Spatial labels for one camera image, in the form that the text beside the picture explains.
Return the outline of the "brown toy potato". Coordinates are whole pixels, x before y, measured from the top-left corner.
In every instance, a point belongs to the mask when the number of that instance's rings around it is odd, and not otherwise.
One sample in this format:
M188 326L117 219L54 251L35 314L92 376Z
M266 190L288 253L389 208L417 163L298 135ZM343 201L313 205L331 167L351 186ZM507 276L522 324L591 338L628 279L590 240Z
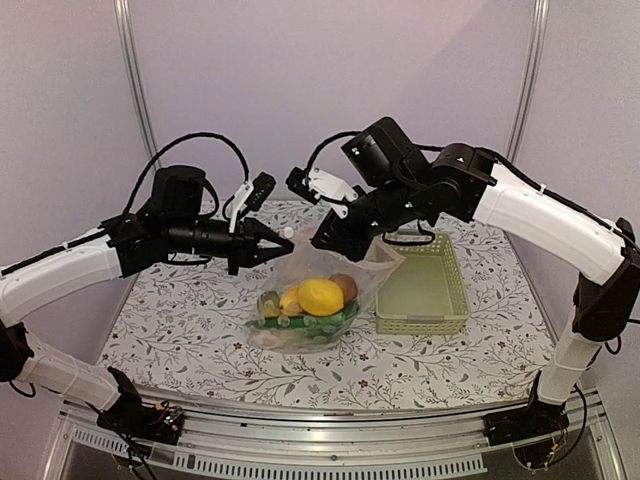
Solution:
M345 304L348 304L357 298L359 288L355 279L350 275L336 273L331 275L329 280L341 289Z

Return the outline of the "yellow toy lemon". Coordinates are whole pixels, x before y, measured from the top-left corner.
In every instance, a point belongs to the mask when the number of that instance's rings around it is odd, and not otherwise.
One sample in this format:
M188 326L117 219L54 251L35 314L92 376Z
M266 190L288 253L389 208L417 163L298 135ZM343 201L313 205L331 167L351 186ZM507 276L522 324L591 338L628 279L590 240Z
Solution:
M341 289L327 279L304 280L299 286L298 296L303 311L314 316L331 316L344 308Z

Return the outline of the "clear pink zip top bag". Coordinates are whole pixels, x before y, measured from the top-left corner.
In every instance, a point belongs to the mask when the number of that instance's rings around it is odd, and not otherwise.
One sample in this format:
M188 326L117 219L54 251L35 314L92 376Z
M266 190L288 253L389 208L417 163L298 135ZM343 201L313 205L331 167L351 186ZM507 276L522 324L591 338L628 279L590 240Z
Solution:
M365 258L353 262L312 246L315 228L293 236L294 250L273 263L271 276L246 323L251 344L281 354L334 347L353 320L367 311L404 258L375 239Z

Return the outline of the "green yellow toy avocado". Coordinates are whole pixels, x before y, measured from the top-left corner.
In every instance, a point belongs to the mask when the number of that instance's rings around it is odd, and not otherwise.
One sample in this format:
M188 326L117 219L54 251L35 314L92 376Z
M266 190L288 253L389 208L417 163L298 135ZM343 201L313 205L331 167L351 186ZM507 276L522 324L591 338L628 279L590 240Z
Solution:
M281 314L280 295L277 291L263 292L257 300L257 309L265 318L277 318Z

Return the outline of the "orange yellow toy mango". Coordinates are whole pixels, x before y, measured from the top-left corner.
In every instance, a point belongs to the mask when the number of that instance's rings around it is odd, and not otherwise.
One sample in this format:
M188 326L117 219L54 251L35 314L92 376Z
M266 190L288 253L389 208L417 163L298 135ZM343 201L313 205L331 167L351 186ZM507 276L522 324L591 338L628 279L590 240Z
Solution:
M295 317L303 313L303 309L299 304L298 291L299 287L294 286L284 292L280 297L280 310L283 315Z

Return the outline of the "green white toy bok choy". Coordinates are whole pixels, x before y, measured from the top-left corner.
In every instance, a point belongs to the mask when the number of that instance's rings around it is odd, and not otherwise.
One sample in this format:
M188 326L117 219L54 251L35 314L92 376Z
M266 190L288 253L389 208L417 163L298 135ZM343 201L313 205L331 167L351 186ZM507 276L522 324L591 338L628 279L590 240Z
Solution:
M300 331L305 337L335 336L344 333L360 313L358 301L349 302L342 310L330 316L314 316L303 313L297 316L279 315L274 318L250 320L246 326L250 330Z

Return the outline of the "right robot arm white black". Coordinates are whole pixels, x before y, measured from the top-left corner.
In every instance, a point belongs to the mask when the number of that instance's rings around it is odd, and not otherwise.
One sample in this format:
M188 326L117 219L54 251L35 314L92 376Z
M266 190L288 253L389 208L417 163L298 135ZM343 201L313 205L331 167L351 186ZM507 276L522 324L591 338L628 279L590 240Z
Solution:
M602 219L535 182L502 155L464 143L414 143L392 118L335 135L365 188L308 163L303 184L331 205L312 238L316 248L361 260L372 240L441 215L513 234L577 269L574 314L517 415L537 436L552 424L602 345L619 336L639 295L639 248L631 225Z

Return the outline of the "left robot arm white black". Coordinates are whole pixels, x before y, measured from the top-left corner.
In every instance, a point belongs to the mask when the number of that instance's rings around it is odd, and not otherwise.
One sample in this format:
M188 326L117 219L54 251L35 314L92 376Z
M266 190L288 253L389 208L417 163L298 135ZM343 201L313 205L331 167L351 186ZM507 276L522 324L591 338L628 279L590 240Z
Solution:
M89 365L29 333L23 320L34 311L89 286L136 275L173 254L198 262L222 258L235 275L292 252L293 244L254 218L275 187L260 173L236 191L227 220L204 214L204 193L213 187L203 170L177 165L159 169L150 197L135 213L100 224L83 237L1 272L1 380L36 384L84 401L128 434L148 426L148 412L127 376Z

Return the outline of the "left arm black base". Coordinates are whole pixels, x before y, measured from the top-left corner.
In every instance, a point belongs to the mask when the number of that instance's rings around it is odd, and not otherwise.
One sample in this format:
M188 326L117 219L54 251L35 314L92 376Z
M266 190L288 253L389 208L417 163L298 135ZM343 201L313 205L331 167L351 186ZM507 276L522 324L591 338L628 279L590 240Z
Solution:
M183 408L168 400L145 406L123 372L113 367L107 371L116 381L119 397L109 409L98 414L97 425L124 437L177 445L185 421Z

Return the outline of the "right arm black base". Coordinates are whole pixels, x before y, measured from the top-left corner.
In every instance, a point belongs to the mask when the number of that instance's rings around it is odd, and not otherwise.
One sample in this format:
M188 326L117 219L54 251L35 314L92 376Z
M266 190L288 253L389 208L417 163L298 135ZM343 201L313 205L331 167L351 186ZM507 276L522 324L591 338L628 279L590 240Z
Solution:
M524 407L487 414L483 435L490 446L522 442L516 460L530 470L547 468L567 440L569 420L565 403L547 404L531 394Z

